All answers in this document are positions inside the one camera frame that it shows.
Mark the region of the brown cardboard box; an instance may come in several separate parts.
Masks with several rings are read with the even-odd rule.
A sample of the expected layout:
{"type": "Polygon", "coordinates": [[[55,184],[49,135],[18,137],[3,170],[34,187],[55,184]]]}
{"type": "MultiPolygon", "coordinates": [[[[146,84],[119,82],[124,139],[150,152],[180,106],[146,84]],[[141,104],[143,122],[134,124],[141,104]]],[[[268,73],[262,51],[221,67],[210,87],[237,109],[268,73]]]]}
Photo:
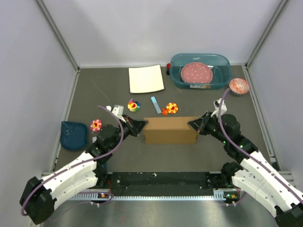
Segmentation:
{"type": "Polygon", "coordinates": [[[194,144],[197,132],[188,124],[198,119],[190,117],[151,117],[143,129],[147,144],[194,144]]]}

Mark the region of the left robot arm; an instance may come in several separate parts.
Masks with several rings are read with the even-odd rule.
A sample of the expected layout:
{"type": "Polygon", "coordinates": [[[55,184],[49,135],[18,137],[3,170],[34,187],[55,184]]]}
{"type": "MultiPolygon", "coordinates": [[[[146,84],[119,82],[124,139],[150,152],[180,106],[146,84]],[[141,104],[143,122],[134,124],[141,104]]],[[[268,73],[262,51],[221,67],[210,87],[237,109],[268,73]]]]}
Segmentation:
{"type": "Polygon", "coordinates": [[[118,127],[102,126],[96,140],[75,160],[41,179],[28,180],[20,198],[21,214],[29,216],[35,225],[49,219],[65,201],[83,190],[108,185],[104,164],[128,136],[137,137],[147,120],[134,120],[127,115],[118,127]]]}

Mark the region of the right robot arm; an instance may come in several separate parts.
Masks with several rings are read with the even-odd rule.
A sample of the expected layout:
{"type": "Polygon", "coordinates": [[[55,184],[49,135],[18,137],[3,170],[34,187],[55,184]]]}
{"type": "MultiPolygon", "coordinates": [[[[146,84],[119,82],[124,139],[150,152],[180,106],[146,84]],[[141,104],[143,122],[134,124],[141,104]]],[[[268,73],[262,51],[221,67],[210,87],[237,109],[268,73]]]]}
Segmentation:
{"type": "Polygon", "coordinates": [[[294,188],[263,157],[258,148],[241,133],[240,123],[231,114],[219,120],[206,112],[188,125],[200,135],[211,135],[224,144],[234,159],[221,169],[221,182],[237,187],[258,201],[280,227],[303,225],[303,193],[294,188]]]}

